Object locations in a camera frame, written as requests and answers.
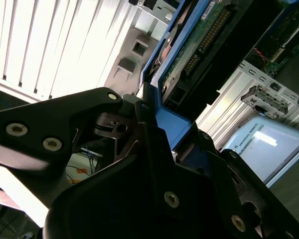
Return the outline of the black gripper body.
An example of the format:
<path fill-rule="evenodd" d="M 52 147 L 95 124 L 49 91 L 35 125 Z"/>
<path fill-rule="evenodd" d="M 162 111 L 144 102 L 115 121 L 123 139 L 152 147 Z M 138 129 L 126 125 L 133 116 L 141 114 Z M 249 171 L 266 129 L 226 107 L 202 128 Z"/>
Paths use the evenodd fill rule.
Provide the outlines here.
<path fill-rule="evenodd" d="M 137 156 L 63 192 L 46 239 L 237 239 L 211 178 L 171 158 Z"/>

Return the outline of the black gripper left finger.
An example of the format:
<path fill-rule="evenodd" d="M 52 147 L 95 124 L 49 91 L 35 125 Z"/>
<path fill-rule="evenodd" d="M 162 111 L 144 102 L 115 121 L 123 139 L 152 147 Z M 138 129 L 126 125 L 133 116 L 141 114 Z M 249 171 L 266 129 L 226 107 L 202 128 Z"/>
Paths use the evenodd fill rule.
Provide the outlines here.
<path fill-rule="evenodd" d="M 72 154 L 96 143 L 106 164 L 92 176 L 131 155 L 173 160 L 145 102 L 96 88 L 0 111 L 0 188 L 30 216 L 47 217 L 72 187 L 65 186 Z"/>

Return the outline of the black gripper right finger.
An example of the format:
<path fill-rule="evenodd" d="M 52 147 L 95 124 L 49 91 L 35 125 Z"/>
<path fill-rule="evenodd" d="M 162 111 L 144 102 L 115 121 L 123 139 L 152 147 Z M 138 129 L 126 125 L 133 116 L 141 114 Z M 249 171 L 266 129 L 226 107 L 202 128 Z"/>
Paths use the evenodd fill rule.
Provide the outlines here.
<path fill-rule="evenodd" d="M 211 137 L 193 127 L 194 146 L 205 154 L 203 172 L 210 176 L 227 239 L 295 239 L 297 221 L 235 152 L 216 150 Z"/>

